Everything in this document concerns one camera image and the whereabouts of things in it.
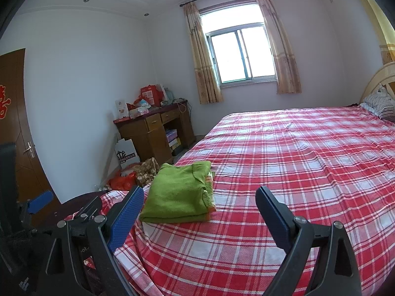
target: blue gripper pad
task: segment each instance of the blue gripper pad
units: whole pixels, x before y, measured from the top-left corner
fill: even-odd
[[[144,203],[144,191],[141,187],[137,187],[134,191],[129,203],[125,205],[110,229],[110,240],[108,241],[108,249],[114,253],[121,247],[128,237],[134,222],[139,215]]]
[[[260,187],[256,191],[255,202],[277,247],[288,253],[292,249],[292,234],[290,224],[284,218],[292,221],[291,211],[279,203],[267,187]]]
[[[51,191],[46,191],[42,193],[32,201],[29,201],[29,207],[27,209],[27,212],[29,214],[38,213],[41,209],[48,205],[52,201],[52,199],[53,193]]]

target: wooden desk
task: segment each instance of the wooden desk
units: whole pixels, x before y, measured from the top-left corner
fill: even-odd
[[[122,138],[132,139],[141,161],[155,157],[159,165],[173,162],[165,129],[177,129],[184,148],[189,148],[196,141],[187,101],[152,110],[136,119],[114,123]]]

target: red gift box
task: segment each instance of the red gift box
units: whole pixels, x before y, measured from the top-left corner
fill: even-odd
[[[163,92],[157,90],[156,86],[146,86],[140,89],[142,96],[148,99],[148,103],[152,106],[160,107],[160,102],[163,98]]]

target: wooden headboard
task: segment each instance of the wooden headboard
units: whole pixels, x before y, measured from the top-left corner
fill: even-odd
[[[370,80],[361,98],[362,101],[373,91],[384,86],[393,99],[395,99],[395,62],[384,65]]]

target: green towel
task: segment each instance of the green towel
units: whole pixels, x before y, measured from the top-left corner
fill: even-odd
[[[152,181],[140,220],[154,223],[210,220],[215,211],[213,183],[206,182],[211,162],[189,166],[163,164]]]

